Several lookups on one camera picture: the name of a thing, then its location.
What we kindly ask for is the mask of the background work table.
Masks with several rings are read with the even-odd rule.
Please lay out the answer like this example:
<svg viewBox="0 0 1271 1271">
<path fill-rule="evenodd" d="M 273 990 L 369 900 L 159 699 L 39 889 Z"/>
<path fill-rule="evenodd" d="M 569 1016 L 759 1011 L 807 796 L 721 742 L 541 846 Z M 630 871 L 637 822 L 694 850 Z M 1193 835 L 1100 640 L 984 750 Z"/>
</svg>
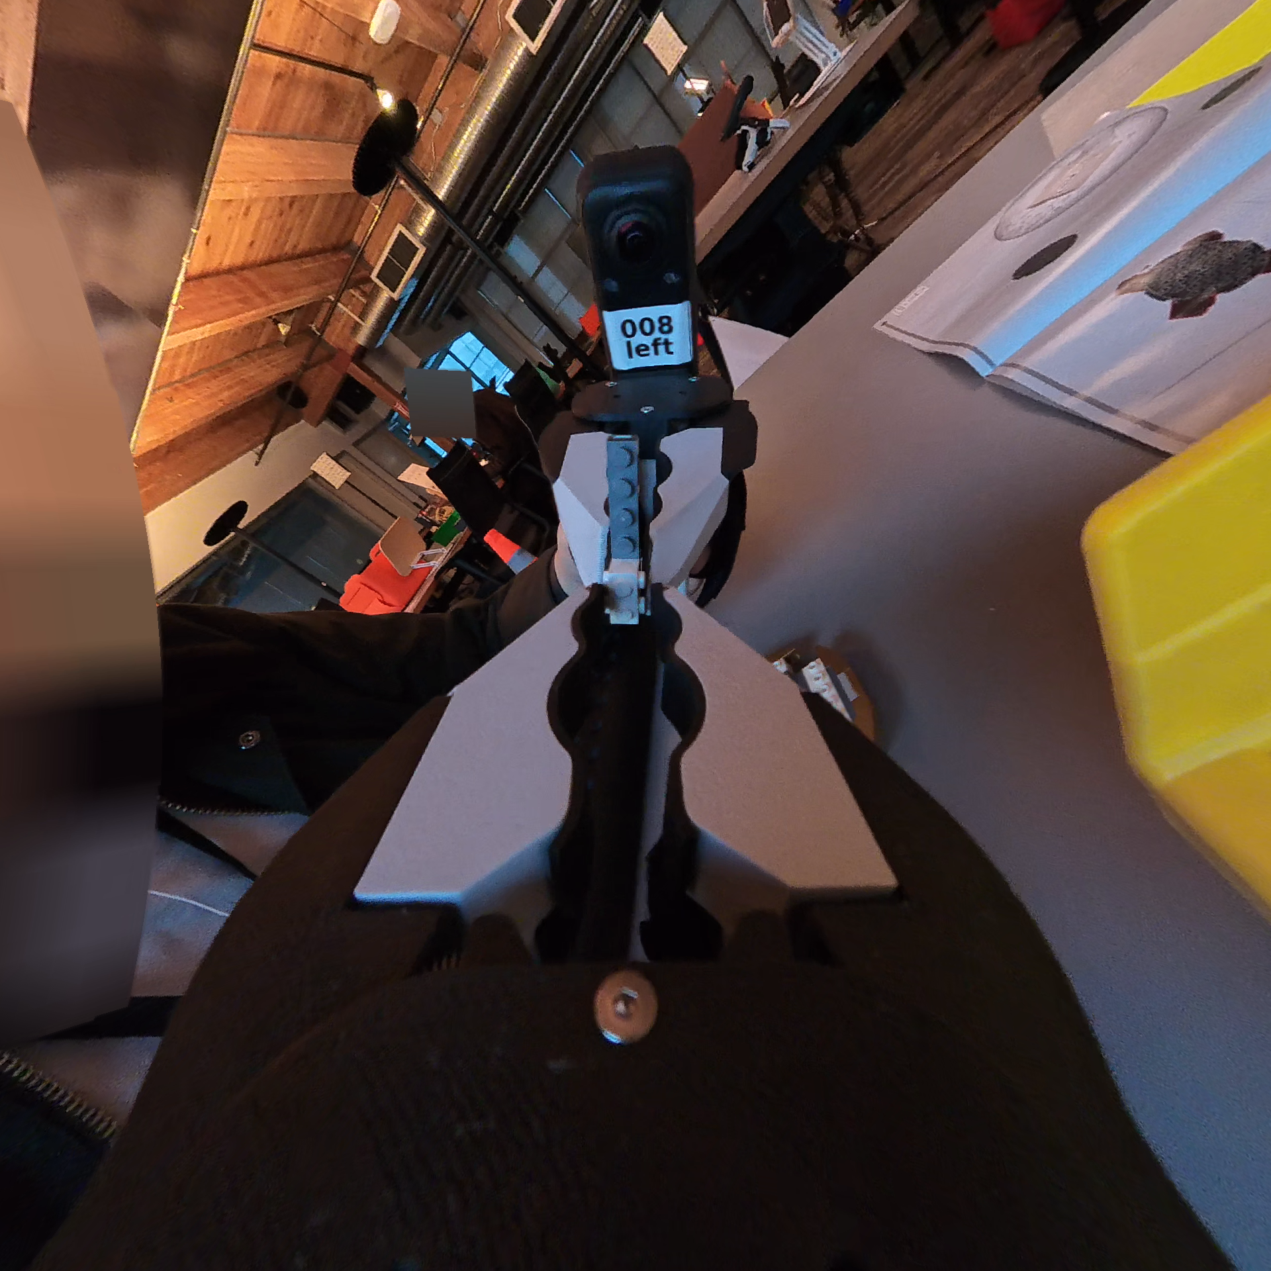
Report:
<svg viewBox="0 0 1271 1271">
<path fill-rule="evenodd" d="M 727 233 L 740 222 L 757 198 L 765 194 L 778 177 L 791 170 L 798 158 L 810 155 L 814 138 L 829 125 L 849 91 L 891 52 L 909 32 L 919 14 L 921 1 L 902 1 L 878 25 L 869 28 L 849 52 L 836 63 L 809 104 L 788 110 L 790 128 L 778 130 L 769 147 L 762 148 L 755 168 L 736 170 L 723 188 L 696 214 L 696 262 L 723 244 Z"/>
</svg>

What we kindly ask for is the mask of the white framed ceiling panel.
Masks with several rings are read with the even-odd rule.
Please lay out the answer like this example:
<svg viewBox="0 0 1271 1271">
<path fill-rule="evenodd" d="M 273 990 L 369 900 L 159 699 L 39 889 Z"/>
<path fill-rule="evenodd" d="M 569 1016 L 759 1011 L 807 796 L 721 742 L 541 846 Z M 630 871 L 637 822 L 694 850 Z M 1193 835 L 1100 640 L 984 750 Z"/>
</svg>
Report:
<svg viewBox="0 0 1271 1271">
<path fill-rule="evenodd" d="M 427 244 L 407 225 L 396 225 L 371 267 L 371 280 L 388 297 L 402 298 L 427 251 Z"/>
<path fill-rule="evenodd" d="M 508 1 L 503 17 L 511 32 L 524 43 L 529 53 L 537 53 L 547 40 L 564 1 Z"/>
</svg>

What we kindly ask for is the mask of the large black disc lamp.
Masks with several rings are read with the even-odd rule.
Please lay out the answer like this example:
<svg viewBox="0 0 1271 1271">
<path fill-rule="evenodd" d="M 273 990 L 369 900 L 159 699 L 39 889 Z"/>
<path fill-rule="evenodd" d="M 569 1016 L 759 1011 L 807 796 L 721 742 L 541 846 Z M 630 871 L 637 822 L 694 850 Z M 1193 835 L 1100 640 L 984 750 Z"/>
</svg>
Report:
<svg viewBox="0 0 1271 1271">
<path fill-rule="evenodd" d="M 380 107 L 355 152 L 350 183 L 356 194 L 380 192 L 396 175 L 396 165 L 411 155 L 419 138 L 419 113 L 413 102 L 396 100 Z"/>
</svg>

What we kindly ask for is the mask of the grey studded toy brick plate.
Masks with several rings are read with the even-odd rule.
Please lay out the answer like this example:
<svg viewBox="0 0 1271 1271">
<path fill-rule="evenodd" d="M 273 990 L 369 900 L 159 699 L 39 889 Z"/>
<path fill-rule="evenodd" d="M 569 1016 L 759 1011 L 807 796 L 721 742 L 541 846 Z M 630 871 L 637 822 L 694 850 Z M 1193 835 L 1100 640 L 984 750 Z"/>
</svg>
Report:
<svg viewBox="0 0 1271 1271">
<path fill-rule="evenodd" d="M 608 437 L 608 558 L 605 584 L 631 576 L 644 587 L 652 554 L 657 460 L 646 458 L 641 438 Z"/>
</svg>

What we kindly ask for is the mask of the person's left forearm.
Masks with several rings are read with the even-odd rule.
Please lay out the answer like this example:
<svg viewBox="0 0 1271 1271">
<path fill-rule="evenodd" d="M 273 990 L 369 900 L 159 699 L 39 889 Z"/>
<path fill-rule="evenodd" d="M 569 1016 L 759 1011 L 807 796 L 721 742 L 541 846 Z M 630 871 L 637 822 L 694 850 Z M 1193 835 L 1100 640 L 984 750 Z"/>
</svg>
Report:
<svg viewBox="0 0 1271 1271">
<path fill-rule="evenodd" d="M 557 542 L 489 599 L 453 607 L 440 626 L 446 636 L 442 692 L 470 678 L 579 587 L 577 563 Z"/>
</svg>

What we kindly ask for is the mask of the grey desk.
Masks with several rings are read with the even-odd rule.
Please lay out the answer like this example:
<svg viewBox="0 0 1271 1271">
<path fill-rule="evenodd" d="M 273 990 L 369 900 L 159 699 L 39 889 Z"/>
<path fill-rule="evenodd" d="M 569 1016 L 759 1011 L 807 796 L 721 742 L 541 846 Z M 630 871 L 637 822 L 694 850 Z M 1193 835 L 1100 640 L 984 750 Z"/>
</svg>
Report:
<svg viewBox="0 0 1271 1271">
<path fill-rule="evenodd" d="M 876 331 L 1050 160 L 1029 106 L 750 379 L 748 530 L 711 610 L 765 653 L 845 653 L 1039 923 L 1174 1183 L 1269 1269 L 1269 919 L 1131 771 L 1078 552 L 1158 458 Z"/>
</svg>

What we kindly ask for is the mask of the yellow paper sheet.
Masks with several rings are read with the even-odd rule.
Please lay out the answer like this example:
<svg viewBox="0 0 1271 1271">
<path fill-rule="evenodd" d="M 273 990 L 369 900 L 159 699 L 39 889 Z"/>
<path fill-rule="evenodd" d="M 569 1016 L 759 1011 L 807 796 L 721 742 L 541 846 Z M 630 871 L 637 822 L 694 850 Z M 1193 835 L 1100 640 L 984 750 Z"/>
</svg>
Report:
<svg viewBox="0 0 1271 1271">
<path fill-rule="evenodd" d="M 1261 65 L 1269 57 L 1269 1 L 1252 1 L 1197 50 L 1184 57 L 1131 106 L 1167 102 Z"/>
</svg>

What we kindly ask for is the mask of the open instruction booklet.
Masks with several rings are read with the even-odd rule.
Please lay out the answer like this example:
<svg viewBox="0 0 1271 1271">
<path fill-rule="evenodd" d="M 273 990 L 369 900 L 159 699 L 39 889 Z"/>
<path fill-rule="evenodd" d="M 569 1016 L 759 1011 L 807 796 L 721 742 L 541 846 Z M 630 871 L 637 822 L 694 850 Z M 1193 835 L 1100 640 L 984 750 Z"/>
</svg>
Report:
<svg viewBox="0 0 1271 1271">
<path fill-rule="evenodd" d="M 876 328 L 1160 452 L 1269 395 L 1269 57 L 1105 115 Z"/>
</svg>

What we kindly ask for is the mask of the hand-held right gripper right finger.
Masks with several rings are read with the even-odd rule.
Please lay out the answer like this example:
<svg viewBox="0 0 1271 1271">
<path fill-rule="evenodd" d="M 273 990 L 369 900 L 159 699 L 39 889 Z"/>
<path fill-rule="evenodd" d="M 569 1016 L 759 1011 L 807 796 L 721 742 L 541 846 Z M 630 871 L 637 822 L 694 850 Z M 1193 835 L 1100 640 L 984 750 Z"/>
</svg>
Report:
<svg viewBox="0 0 1271 1271">
<path fill-rule="evenodd" d="M 897 875 L 803 692 L 677 589 L 656 599 L 646 939 L 893 896 Z"/>
</svg>

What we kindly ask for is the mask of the silver ventilation duct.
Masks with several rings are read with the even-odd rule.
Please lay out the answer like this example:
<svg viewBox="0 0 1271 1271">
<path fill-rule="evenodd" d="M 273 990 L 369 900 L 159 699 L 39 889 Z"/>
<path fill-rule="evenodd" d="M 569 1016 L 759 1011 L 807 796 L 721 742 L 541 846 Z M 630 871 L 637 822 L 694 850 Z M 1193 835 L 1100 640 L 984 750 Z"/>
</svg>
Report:
<svg viewBox="0 0 1271 1271">
<path fill-rule="evenodd" d="M 552 95 L 564 84 L 566 63 L 574 57 L 571 43 L 575 40 L 577 25 L 583 24 L 583 9 L 585 1 L 564 1 L 552 24 L 549 38 L 539 53 L 529 53 L 518 37 L 503 34 L 454 138 L 427 177 L 429 185 L 456 219 L 461 215 L 464 221 L 470 232 L 476 215 L 470 210 L 470 204 L 478 194 L 480 183 L 485 177 L 494 175 L 511 153 L 516 155 L 516 147 L 521 147 L 524 141 L 521 133 L 529 133 L 527 130 L 539 125 L 549 110 L 537 102 L 537 95 L 541 98 L 542 91 Z M 431 276 L 437 248 L 443 251 L 454 233 L 427 201 L 416 204 L 402 225 L 423 246 L 422 264 L 408 278 L 411 284 L 417 284 L 419 278 Z M 364 319 L 353 334 L 355 345 L 377 348 L 400 305 L 402 301 L 392 297 L 369 301 Z"/>
</svg>

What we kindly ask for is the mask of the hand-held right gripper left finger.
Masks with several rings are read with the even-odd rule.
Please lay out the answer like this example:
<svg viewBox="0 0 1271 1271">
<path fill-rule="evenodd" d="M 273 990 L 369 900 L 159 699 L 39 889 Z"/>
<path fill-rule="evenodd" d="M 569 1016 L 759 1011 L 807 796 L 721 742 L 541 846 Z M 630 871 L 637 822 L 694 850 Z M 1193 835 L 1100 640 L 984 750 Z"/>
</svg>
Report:
<svg viewBox="0 0 1271 1271">
<path fill-rule="evenodd" d="M 355 900 L 442 901 L 468 921 L 508 917 L 529 940 L 552 908 L 571 754 L 549 725 L 549 689 L 579 642 L 579 589 L 464 678 L 442 713 Z"/>
</svg>

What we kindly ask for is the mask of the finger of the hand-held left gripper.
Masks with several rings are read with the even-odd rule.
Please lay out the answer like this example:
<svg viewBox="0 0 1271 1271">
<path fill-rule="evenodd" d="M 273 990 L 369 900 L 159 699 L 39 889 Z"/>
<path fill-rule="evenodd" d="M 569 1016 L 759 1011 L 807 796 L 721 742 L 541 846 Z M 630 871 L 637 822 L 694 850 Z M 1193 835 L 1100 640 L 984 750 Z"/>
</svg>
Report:
<svg viewBox="0 0 1271 1271">
<path fill-rule="evenodd" d="M 715 427 L 688 427 L 662 440 L 670 474 L 659 480 L 662 509 L 649 540 L 649 581 L 679 585 L 700 560 L 727 509 L 729 477 L 723 476 L 723 437 Z"/>
<path fill-rule="evenodd" d="M 609 437 L 569 437 L 561 476 L 554 481 L 561 530 L 583 585 L 605 584 L 609 569 Z"/>
</svg>

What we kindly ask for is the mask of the person's dark jacket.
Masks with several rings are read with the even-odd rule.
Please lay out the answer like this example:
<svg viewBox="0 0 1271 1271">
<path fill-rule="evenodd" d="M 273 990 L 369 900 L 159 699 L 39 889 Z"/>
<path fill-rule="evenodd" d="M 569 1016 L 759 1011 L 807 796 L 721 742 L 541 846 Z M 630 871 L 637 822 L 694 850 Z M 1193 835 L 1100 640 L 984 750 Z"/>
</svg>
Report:
<svg viewBox="0 0 1271 1271">
<path fill-rule="evenodd" d="M 255 875 L 500 649 L 486 602 L 361 616 L 164 602 L 161 829 Z"/>
</svg>

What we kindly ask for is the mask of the large yellow plastic bin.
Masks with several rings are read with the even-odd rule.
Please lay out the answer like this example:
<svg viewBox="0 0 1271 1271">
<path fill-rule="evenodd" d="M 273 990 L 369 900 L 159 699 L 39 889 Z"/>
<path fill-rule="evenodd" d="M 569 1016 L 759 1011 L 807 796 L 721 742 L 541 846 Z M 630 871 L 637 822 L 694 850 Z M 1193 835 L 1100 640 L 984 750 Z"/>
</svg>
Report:
<svg viewBox="0 0 1271 1271">
<path fill-rule="evenodd" d="M 1103 502 L 1082 552 L 1135 773 L 1269 911 L 1269 399 Z"/>
</svg>

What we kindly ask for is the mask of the grey brown toy brick model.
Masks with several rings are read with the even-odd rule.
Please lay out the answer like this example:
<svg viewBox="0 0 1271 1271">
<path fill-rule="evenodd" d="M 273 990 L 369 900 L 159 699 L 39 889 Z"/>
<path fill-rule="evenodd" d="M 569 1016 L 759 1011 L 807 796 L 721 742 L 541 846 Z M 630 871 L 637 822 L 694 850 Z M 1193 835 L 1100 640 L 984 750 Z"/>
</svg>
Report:
<svg viewBox="0 0 1271 1271">
<path fill-rule="evenodd" d="M 849 662 L 829 647 L 790 647 L 769 658 L 772 665 L 798 683 L 803 692 L 819 695 L 849 720 L 866 739 L 878 742 L 878 713 L 861 676 Z"/>
</svg>

